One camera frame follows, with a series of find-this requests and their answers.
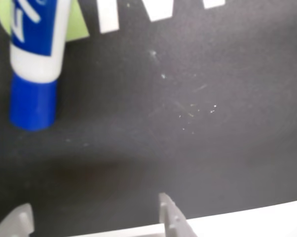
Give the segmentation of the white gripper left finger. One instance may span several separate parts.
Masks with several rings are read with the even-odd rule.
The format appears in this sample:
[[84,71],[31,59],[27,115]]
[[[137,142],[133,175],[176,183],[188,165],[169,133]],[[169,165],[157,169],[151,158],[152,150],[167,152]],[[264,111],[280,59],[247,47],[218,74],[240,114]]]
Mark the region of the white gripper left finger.
[[34,231],[33,210],[29,203],[16,207],[0,222],[0,237],[29,237]]

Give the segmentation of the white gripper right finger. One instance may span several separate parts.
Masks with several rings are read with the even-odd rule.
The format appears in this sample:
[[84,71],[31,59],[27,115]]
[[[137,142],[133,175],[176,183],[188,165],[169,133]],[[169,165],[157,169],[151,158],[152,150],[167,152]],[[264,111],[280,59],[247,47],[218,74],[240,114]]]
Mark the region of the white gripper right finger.
[[159,194],[159,222],[164,224],[166,237],[197,236],[184,214],[166,193]]

